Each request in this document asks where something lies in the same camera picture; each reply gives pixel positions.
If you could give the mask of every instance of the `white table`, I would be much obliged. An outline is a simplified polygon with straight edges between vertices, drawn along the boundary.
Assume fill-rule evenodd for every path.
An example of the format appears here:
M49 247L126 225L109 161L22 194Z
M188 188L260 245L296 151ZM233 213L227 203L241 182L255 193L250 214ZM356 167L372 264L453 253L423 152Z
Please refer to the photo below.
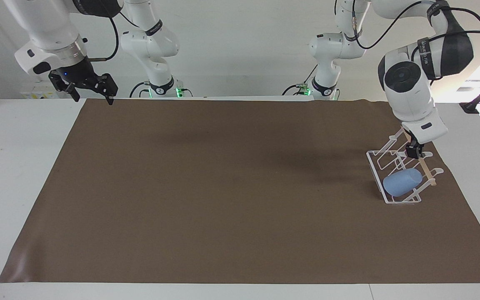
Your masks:
M213 100L305 101L308 97L242 97ZM84 101L0 100L0 272L44 185ZM438 104L450 133L437 141L480 222L480 117L456 104ZM480 299L473 285L164 285L6 283L0 299Z

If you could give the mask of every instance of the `light blue cup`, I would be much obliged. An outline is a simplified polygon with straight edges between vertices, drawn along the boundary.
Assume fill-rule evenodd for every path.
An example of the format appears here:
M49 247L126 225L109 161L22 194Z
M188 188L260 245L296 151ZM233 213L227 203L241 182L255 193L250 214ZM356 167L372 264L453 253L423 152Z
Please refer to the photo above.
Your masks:
M419 186L423 177L416 169L405 169L386 177L382 182L385 190L394 197L400 197Z

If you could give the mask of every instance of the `brown mat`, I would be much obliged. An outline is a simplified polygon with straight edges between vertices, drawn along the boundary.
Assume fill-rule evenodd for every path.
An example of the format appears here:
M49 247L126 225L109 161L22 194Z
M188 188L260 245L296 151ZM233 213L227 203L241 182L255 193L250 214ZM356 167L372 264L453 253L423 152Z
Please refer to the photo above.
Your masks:
M387 103L88 100L0 283L480 283L453 175L385 205Z

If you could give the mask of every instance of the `white wall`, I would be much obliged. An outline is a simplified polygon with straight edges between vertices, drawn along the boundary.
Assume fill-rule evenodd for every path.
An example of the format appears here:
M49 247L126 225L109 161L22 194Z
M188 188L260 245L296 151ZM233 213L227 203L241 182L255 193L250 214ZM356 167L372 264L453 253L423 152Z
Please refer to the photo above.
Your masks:
M291 84L302 82L315 60L308 43L312 36L339 32L335 25L332 0L156 0L160 16L181 41L177 57L168 59L175 76L195 95L277 95ZM470 8L480 14L480 1L451 0L452 6ZM472 16L455 12L465 29L479 29ZM107 19L72 15L72 21L89 42L92 57L109 55L114 47L112 28ZM121 16L115 17L118 31L131 28ZM364 34L373 42L389 25L371 12ZM23 82L34 82L21 71L12 53L28 40L0 0L0 98L19 97ZM402 19L385 40L369 50L362 59L340 61L341 98L383 100L377 64L388 51L433 33L427 20ZM480 35L475 42L473 63L457 76L434 85L436 98L455 91L480 64ZM145 72L122 51L112 61L95 63L98 73L110 72L120 97Z

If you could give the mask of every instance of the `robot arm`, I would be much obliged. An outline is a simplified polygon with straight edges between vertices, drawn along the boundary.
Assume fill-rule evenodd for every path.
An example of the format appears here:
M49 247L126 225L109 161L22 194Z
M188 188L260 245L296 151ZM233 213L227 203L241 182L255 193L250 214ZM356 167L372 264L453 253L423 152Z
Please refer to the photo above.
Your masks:
M315 98L327 98L335 90L340 67L334 64L334 59L364 55L365 50L358 42L363 43L360 37L362 21L370 3L375 13L383 18L396 19L404 11L400 18L424 17L436 32L432 38L390 51L379 64L379 80L388 102L412 138L407 145L407 155L419 158L423 144L448 131L435 108L429 80L464 70L473 59L472 43L467 34L459 33L463 29L445 0L343 1L337 10L337 24L342 32L319 35L310 44L320 65L309 84Z
M30 41L16 53L17 62L29 75L49 72L48 77L58 91L75 101L80 98L76 88L99 93L112 104L118 86L110 76L95 74L84 42L70 22L69 9L85 15L114 17L121 10L117 0L4 0Z
M177 97L182 84L164 59L179 52L177 36L159 19L152 0L125 0L125 6L140 29L122 34L122 48L144 67L153 97Z

